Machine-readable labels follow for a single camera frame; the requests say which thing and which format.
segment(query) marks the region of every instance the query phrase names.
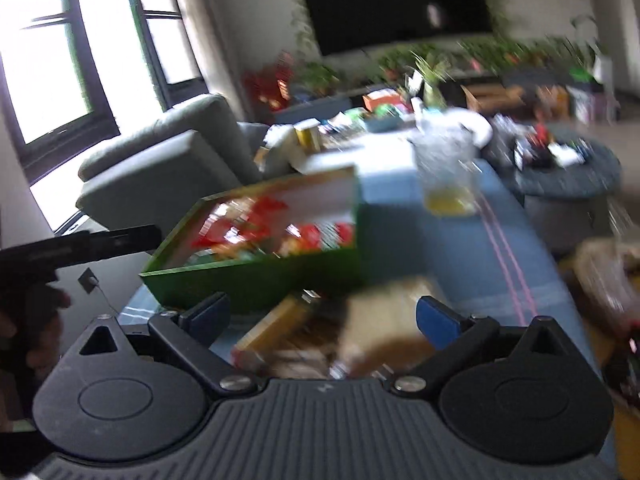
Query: yellow liquid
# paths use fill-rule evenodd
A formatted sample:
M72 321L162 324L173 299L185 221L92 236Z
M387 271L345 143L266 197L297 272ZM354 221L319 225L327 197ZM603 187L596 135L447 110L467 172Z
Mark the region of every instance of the yellow liquid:
M466 187L447 187L428 192L424 205L436 216L471 216L476 214L476 199Z

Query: cable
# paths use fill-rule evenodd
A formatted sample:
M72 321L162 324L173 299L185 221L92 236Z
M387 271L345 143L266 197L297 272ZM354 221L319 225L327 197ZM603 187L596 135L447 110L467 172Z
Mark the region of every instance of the cable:
M104 293L104 291L102 290L102 287L100 286L100 283L98 282L98 278L95 278L93 276L91 276L88 280L89 283L91 283L95 288L97 288L100 293L102 294L104 301L107 302L107 305L109 305L109 308L111 310L113 310L113 313L115 314L115 317L117 318L119 316L118 311L113 307L113 305L111 304L111 302L109 301L109 298L107 298L107 295Z

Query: green tray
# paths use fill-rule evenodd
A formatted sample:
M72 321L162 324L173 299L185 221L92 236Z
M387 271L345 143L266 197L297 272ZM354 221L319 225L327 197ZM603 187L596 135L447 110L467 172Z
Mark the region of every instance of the green tray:
M338 179L350 186L351 213L356 224L352 246L286 258L270 254L249 261L180 266L186 260L186 254L191 253L190 240L215 203L311 187L318 195L323 186L327 186L327 190L339 186ZM358 250L359 206L360 186L353 168L290 176L209 196L199 200L174 228L140 276L162 306L179 310L195 306L214 292L229 294L235 314L269 310L292 290L306 288L328 294L345 293L364 282Z

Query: window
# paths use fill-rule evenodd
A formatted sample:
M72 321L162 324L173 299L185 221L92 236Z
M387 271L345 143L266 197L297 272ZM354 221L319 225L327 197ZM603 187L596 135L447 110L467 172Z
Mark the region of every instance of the window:
M78 0L0 0L0 96L30 183L118 134Z
M207 92L176 0L0 0L0 104L52 229L99 143Z
M130 0L157 93L167 108L207 92L177 0Z

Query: ribbed rubber surface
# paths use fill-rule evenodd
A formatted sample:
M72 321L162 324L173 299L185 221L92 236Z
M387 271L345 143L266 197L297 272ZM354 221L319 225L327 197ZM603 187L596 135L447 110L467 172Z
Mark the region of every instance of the ribbed rubber surface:
M223 402L199 436L153 463L101 470L57 457L36 474L43 480L617 478L596 458L533 468L484 456L457 439L429 404L389 394L377 380L273 380L256 397Z

